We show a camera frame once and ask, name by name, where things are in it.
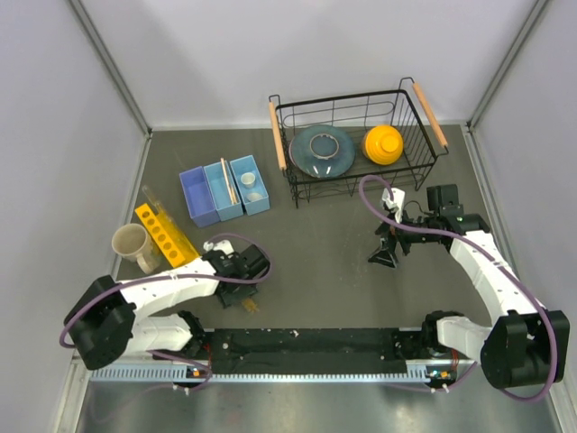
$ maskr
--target mug handle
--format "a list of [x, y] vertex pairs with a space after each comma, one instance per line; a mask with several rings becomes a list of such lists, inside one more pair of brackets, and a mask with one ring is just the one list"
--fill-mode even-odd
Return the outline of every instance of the mug handle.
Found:
[[144, 273], [146, 273], [147, 275], [152, 273], [152, 271], [154, 271], [154, 268], [156, 266], [150, 265], [146, 259], [144, 258], [143, 254], [138, 254], [136, 256], [136, 262], [138, 263], [138, 266], [142, 269], [142, 271]]

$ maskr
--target blue plastic bin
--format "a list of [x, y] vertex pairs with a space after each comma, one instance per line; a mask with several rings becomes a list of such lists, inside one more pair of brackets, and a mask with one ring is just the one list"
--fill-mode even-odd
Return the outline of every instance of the blue plastic bin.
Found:
[[[236, 192], [236, 198], [238, 198], [238, 191], [234, 185], [233, 176], [228, 167], [228, 163], [225, 164], [225, 167], [228, 173], [228, 181], [231, 184], [231, 187], [234, 188], [234, 192]], [[241, 216], [243, 214], [243, 205], [240, 202], [233, 205], [231, 196], [228, 194], [226, 181], [224, 180], [223, 165], [220, 162], [216, 162], [205, 166], [205, 175], [220, 220], [226, 221]]]
[[188, 213], [195, 224], [198, 227], [206, 227], [220, 221], [202, 167], [184, 171], [179, 176]]
[[[233, 169], [234, 181], [241, 192], [241, 197], [243, 198], [244, 208], [246, 209], [246, 215], [254, 215], [262, 212], [263, 210], [270, 209], [269, 193], [267, 189], [264, 188], [264, 182], [262, 181], [261, 173], [259, 168], [256, 166], [256, 161], [252, 155], [244, 156], [238, 160], [231, 161], [231, 168]], [[241, 182], [241, 176], [244, 173], [254, 174], [256, 180], [254, 182], [254, 187], [247, 189]], [[249, 201], [247, 196], [251, 192], [258, 192], [262, 195], [262, 198], [257, 201]]]

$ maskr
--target chopsticks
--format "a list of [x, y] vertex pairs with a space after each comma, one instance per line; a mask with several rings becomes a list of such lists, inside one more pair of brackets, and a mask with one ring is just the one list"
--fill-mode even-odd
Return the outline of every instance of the chopsticks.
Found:
[[231, 198], [231, 203], [236, 205], [238, 203], [238, 199], [236, 198], [236, 194], [234, 194], [234, 188], [231, 187], [231, 182], [229, 182], [229, 180], [228, 180], [228, 172], [226, 171], [226, 165], [224, 164], [224, 158], [220, 159], [220, 163], [223, 165], [224, 181], [226, 182], [226, 188], [228, 189], [228, 195]]

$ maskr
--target white wall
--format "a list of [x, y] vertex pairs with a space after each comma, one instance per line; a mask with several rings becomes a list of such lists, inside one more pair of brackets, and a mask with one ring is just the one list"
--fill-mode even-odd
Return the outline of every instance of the white wall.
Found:
[[268, 124], [285, 100], [395, 88], [468, 119], [534, 0], [84, 0], [153, 127]]
[[[479, 137], [521, 277], [577, 324], [577, 3], [551, 3]], [[568, 365], [577, 375], [577, 333]]]
[[142, 149], [64, 1], [0, 3], [0, 431], [47, 431], [62, 319], [109, 272]]

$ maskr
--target yellow block with holes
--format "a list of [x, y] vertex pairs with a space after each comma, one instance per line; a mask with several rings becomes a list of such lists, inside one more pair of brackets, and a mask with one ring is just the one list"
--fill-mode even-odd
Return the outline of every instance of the yellow block with holes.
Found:
[[154, 215], [151, 207], [146, 203], [138, 206], [134, 213], [173, 268], [190, 263], [200, 256], [187, 237], [165, 213]]

